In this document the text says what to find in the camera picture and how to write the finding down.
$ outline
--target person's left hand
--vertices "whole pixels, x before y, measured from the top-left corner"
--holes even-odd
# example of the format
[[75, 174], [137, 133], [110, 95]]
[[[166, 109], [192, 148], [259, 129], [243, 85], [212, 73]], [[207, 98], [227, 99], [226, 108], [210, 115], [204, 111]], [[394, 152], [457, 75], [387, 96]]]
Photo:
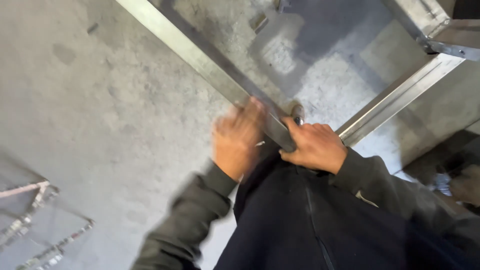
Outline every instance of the person's left hand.
[[214, 124], [214, 162], [236, 182], [252, 168], [258, 156], [255, 145], [262, 138], [264, 122], [265, 107], [252, 97], [245, 108], [233, 106]]

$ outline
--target sleeve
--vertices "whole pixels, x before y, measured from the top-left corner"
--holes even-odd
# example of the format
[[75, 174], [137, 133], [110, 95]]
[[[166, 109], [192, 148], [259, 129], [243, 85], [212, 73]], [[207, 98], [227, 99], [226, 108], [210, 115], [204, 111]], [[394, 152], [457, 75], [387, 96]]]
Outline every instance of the sleeve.
[[174, 200], [170, 215], [148, 234], [132, 270], [195, 269], [199, 245], [211, 222], [228, 214], [228, 196], [236, 185], [215, 164], [195, 176]]
[[383, 160], [364, 158], [348, 148], [333, 185], [364, 198], [380, 208], [433, 231], [467, 254], [480, 253], [480, 217], [456, 216], [439, 197], [420, 183], [390, 175]]

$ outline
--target gray concrete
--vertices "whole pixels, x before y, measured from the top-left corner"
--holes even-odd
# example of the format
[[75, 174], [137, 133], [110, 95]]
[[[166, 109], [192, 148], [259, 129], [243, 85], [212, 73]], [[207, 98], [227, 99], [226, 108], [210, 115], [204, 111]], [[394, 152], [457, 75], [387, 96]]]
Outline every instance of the gray concrete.
[[[256, 38], [250, 20], [269, 1], [153, 3], [191, 25], [274, 102], [286, 106], [297, 99], [308, 122], [334, 129], [422, 55], [379, 3], [357, 1], [352, 8], [368, 14], [349, 13], [358, 24], [348, 14], [343, 23], [329, 24], [303, 13], [310, 23], [294, 43], [280, 37], [283, 47], [274, 57], [280, 64], [306, 63], [295, 77], [298, 88], [285, 89], [249, 53]], [[324, 16], [342, 7], [323, 5]], [[98, 28], [88, 34], [94, 23]], [[311, 43], [307, 37], [316, 27], [325, 34]], [[340, 34], [328, 32], [335, 27]], [[311, 50], [319, 44], [325, 46]], [[70, 234], [85, 215], [97, 226], [66, 250], [58, 269], [127, 269], [145, 232], [167, 213], [169, 198], [190, 172], [204, 168], [210, 124], [228, 102], [113, 0], [6, 0], [0, 48], [0, 183], [43, 176], [62, 190], [61, 199], [36, 217], [34, 231], [0, 257], [2, 267], [11, 269], [43, 242]], [[463, 64], [356, 149], [382, 155], [397, 171], [480, 116], [479, 70]], [[28, 198], [0, 205], [20, 213]], [[4, 215], [0, 225], [11, 220]], [[213, 268], [234, 228], [232, 216], [215, 225], [202, 247], [203, 269]]]

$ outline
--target black jacket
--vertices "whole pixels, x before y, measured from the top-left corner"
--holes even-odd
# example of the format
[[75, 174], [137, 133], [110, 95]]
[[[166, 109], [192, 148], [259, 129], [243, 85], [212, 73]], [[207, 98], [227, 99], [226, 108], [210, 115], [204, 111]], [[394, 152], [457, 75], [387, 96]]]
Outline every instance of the black jacket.
[[[235, 183], [197, 176], [153, 230], [133, 269], [188, 269]], [[480, 218], [453, 217], [424, 186], [349, 149], [336, 176], [271, 157], [241, 185], [237, 228], [216, 269], [473, 269]]]

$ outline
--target concrete surface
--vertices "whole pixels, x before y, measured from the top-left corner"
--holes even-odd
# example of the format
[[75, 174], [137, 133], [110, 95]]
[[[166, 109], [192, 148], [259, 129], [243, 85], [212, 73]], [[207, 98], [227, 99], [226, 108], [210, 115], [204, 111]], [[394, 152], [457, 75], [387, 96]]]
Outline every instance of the concrete surface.
[[[306, 12], [333, 15], [349, 3], [329, 2], [294, 7], [310, 23], [290, 44], [281, 37], [278, 59], [302, 61], [307, 69], [296, 77], [298, 88], [284, 89], [249, 54], [256, 37], [250, 20], [269, 1], [153, 1], [274, 102], [297, 99], [308, 122], [336, 129], [422, 52], [379, 2], [356, 1], [352, 8], [367, 15], [350, 11], [338, 20]], [[318, 27], [324, 35], [308, 39]], [[0, 256], [2, 267], [12, 269], [43, 243], [77, 230], [85, 215], [96, 227], [66, 249], [57, 268], [128, 269], [143, 235], [167, 214], [169, 198], [190, 172], [205, 167], [210, 124], [227, 101], [113, 0], [6, 0], [0, 48], [0, 184], [45, 177], [61, 189], [61, 199], [35, 217], [34, 231]], [[479, 70], [463, 64], [356, 149], [380, 154], [398, 171], [480, 116]], [[30, 195], [0, 201], [2, 213], [13, 212], [0, 225]], [[234, 228], [231, 216], [215, 225], [202, 248], [203, 269], [213, 268]]]

